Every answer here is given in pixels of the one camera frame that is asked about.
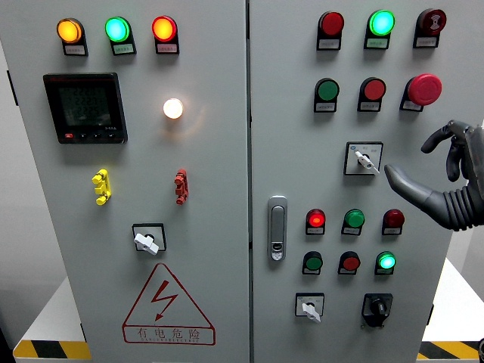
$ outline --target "triangle warning symbol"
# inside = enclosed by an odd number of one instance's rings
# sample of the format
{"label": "triangle warning symbol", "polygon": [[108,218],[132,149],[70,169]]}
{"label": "triangle warning symbol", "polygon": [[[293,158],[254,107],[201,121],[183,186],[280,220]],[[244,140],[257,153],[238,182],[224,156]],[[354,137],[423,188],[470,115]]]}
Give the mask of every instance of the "triangle warning symbol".
{"label": "triangle warning symbol", "polygon": [[164,263],[155,265],[123,323],[127,343],[215,345],[215,328]]}

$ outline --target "white switch handle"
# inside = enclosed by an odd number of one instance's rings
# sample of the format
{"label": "white switch handle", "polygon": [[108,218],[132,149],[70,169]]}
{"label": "white switch handle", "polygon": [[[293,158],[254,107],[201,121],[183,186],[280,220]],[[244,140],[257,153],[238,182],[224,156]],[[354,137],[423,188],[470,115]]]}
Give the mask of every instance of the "white switch handle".
{"label": "white switch handle", "polygon": [[355,155],[358,158],[359,163],[365,168],[365,169],[371,169],[371,172],[374,173],[375,175],[380,174],[378,169],[375,167],[375,164],[370,160],[369,157],[366,155],[363,155],[360,153],[358,150],[355,151]]}
{"label": "white switch handle", "polygon": [[135,244],[138,248],[145,250],[152,255],[156,255],[158,250],[160,249],[155,243],[154,239],[150,236],[144,236],[143,234],[138,233],[135,237]]}
{"label": "white switch handle", "polygon": [[321,323],[321,317],[316,312],[316,309],[313,305],[308,305],[308,304],[303,303],[302,304],[302,310],[304,311],[304,313],[306,314],[306,316],[309,319],[311,319],[315,323],[318,323],[318,324]]}

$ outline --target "yellow black hazard stripe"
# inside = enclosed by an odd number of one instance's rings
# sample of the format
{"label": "yellow black hazard stripe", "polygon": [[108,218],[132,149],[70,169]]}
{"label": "yellow black hazard stripe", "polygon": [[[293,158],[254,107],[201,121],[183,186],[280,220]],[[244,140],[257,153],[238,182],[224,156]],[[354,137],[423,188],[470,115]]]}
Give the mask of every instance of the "yellow black hazard stripe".
{"label": "yellow black hazard stripe", "polygon": [[422,342],[417,359],[479,359],[479,342]]}
{"label": "yellow black hazard stripe", "polygon": [[86,342],[21,340],[14,349],[15,358],[92,359]]}

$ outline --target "yellow terminal connector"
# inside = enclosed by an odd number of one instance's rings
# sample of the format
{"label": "yellow terminal connector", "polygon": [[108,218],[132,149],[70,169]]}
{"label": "yellow terminal connector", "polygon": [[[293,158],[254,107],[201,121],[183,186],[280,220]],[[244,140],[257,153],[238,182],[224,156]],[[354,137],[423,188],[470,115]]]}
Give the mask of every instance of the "yellow terminal connector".
{"label": "yellow terminal connector", "polygon": [[99,170],[91,179],[95,186],[94,192],[100,197],[96,199],[96,204],[103,206],[111,198],[111,186],[106,169]]}

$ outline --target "lightning bolt symbol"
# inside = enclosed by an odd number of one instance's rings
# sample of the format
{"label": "lightning bolt symbol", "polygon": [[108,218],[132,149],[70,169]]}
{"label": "lightning bolt symbol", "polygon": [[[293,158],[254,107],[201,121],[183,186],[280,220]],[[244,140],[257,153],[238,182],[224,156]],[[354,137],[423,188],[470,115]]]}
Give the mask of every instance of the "lightning bolt symbol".
{"label": "lightning bolt symbol", "polygon": [[168,309],[168,307],[170,305],[172,305],[172,303],[175,301],[176,297],[178,296],[178,294],[176,294],[176,295],[171,295],[171,296],[160,297],[161,293],[166,289],[166,287],[168,286],[168,284],[169,284],[169,282],[167,280],[165,280],[161,284],[161,286],[158,289],[157,293],[155,293],[153,299],[151,300],[152,303],[157,303],[158,301],[163,301],[163,300],[168,300],[169,299],[169,302],[165,306],[165,308],[163,309],[163,311],[160,314],[157,314],[157,317],[154,319],[155,321],[159,321],[163,317],[163,313]]}

